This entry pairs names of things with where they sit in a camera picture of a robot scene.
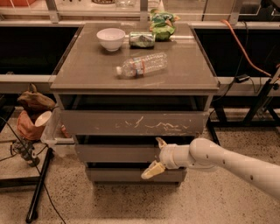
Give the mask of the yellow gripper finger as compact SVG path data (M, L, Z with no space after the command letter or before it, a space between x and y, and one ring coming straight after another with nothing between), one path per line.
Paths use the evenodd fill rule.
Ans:
M156 140L157 140L157 143L158 143L158 148L159 148L160 150L162 150L162 149L167 145L167 143L165 142L165 140L162 139L161 137L157 137Z
M153 161L149 167L142 173L142 179L151 179L165 171L165 166L161 162Z

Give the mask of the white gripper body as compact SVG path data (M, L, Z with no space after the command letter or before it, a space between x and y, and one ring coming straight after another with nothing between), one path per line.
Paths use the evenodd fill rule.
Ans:
M189 145L167 144L161 147L159 160L167 169L188 167L193 163Z

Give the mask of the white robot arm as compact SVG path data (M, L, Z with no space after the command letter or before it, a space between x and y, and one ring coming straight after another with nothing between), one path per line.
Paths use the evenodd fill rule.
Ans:
M160 137L156 140L160 149L159 161L150 164L142 173L142 179L151 179L166 169L184 167L205 172L219 166L273 198L280 199L279 165L226 150L205 138L195 138L184 145L166 143Z

